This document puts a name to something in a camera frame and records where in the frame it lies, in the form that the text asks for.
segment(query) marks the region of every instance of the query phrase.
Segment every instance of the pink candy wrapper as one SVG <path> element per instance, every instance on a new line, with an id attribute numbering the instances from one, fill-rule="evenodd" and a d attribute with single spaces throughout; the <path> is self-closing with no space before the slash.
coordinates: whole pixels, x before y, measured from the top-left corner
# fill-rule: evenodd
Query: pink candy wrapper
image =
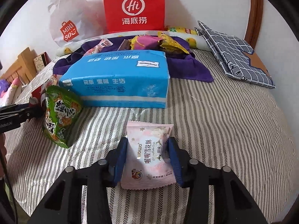
<path id="1" fill-rule="evenodd" d="M 131 48 L 136 50 L 141 49 L 156 49 L 159 46 L 159 41 L 162 38 L 153 37 L 150 35 L 135 36 L 131 40 Z"/>
<path id="2" fill-rule="evenodd" d="M 153 189 L 176 182 L 172 166 L 162 158 L 172 128 L 173 125 L 128 122 L 129 144 L 121 179 L 123 189 Z"/>
<path id="3" fill-rule="evenodd" d="M 88 50 L 83 56 L 100 53 L 104 47 L 112 46 L 113 43 L 108 39 L 102 39 L 95 47 Z"/>

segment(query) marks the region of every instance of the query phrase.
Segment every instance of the snack packet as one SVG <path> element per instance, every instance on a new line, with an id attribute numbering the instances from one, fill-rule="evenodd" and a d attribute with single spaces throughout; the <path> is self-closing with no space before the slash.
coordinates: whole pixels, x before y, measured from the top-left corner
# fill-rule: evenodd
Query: snack packet
<path id="1" fill-rule="evenodd" d="M 123 40 L 117 51 L 120 50 L 130 50 L 131 49 L 131 41 L 130 40 Z"/>
<path id="2" fill-rule="evenodd" d="M 158 37 L 163 39 L 162 43 L 160 44 L 160 47 L 162 48 L 161 50 L 164 51 L 166 54 L 189 54 L 189 52 L 183 46 L 181 46 L 173 38 L 164 34 L 163 32 L 159 31 Z"/>
<path id="3" fill-rule="evenodd" d="M 124 189 L 152 189 L 176 182 L 170 163 L 163 160 L 163 147 L 173 125 L 128 122 L 126 163 L 121 179 Z"/>
<path id="4" fill-rule="evenodd" d="M 113 43 L 108 39 L 102 39 L 95 47 L 88 50 L 83 56 L 100 53 L 104 47 L 112 46 Z"/>
<path id="5" fill-rule="evenodd" d="M 131 39 L 131 49 L 155 49 L 159 46 L 160 40 L 162 40 L 162 38 L 150 35 L 135 36 Z"/>
<path id="6" fill-rule="evenodd" d="M 183 28 L 183 27 L 167 27 L 167 31 L 185 33 L 185 34 L 191 34 L 191 35 L 198 35 L 195 30 L 191 30 L 191 29 L 187 29 L 187 28 Z"/>
<path id="7" fill-rule="evenodd" d="M 77 119 L 83 103 L 76 94 L 58 86 L 47 88 L 45 101 L 43 132 L 57 145 L 68 148 L 63 133 Z"/>

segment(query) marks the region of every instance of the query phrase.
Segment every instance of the blue tissue package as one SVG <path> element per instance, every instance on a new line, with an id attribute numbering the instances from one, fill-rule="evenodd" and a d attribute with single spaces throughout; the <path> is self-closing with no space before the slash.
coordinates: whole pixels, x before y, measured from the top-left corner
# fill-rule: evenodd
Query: blue tissue package
<path id="1" fill-rule="evenodd" d="M 83 56 L 59 85 L 85 106 L 165 108 L 169 79 L 164 52 L 125 50 Z"/>

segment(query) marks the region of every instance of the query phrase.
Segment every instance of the purple towel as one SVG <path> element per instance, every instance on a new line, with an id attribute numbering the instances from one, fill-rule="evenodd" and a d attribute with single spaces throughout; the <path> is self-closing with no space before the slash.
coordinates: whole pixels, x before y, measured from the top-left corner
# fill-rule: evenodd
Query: purple towel
<path id="1" fill-rule="evenodd" d="M 132 39 L 134 36 L 124 36 L 110 38 L 113 43 L 110 47 L 105 47 L 101 52 L 117 51 L 124 39 Z M 214 81 L 210 71 L 198 60 L 194 58 L 194 53 L 190 50 L 187 41 L 180 37 L 172 37 L 175 41 L 180 43 L 188 52 L 189 55 L 180 55 L 178 58 L 167 57 L 168 70 L 171 78 L 191 79 L 204 82 Z M 101 39 L 95 41 L 89 41 L 81 45 L 74 53 L 67 58 L 60 59 L 53 67 L 53 74 L 63 75 L 67 72 L 72 64 L 77 62 L 86 51 L 95 47 Z"/>

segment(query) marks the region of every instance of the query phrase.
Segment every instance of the hi logo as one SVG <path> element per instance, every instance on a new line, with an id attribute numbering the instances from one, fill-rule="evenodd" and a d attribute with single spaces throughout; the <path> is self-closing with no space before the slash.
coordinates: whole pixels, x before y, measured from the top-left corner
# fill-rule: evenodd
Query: hi logo
<path id="1" fill-rule="evenodd" d="M 145 2 L 144 0 L 124 0 L 121 8 L 125 14 L 137 16 L 145 9 Z"/>

